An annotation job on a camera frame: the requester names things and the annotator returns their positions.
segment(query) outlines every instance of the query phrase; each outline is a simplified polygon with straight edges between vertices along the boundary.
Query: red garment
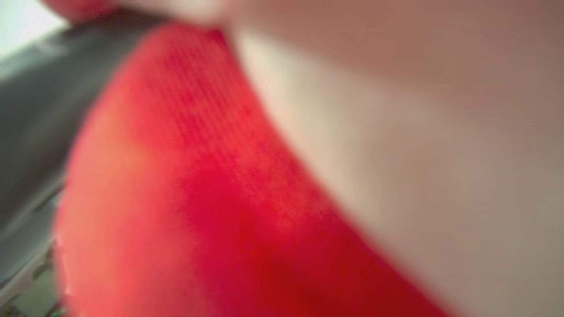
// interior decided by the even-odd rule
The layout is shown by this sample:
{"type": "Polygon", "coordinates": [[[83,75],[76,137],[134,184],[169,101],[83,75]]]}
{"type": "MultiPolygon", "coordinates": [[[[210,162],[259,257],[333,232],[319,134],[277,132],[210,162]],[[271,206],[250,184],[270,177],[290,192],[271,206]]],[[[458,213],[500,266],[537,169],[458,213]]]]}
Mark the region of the red garment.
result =
{"type": "Polygon", "coordinates": [[[220,32],[148,35],[70,161],[56,236],[74,316],[445,316],[341,220],[220,32]]]}

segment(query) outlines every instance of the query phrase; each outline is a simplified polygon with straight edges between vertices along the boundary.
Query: black surface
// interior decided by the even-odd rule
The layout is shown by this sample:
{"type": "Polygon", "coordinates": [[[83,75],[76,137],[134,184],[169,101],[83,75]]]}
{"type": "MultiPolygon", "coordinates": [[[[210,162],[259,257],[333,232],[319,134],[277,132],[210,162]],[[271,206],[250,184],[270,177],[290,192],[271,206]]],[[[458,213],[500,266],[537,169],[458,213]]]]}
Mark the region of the black surface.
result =
{"type": "Polygon", "coordinates": [[[0,288],[49,239],[61,170],[82,117],[159,20],[122,11],[0,63],[0,288]]]}

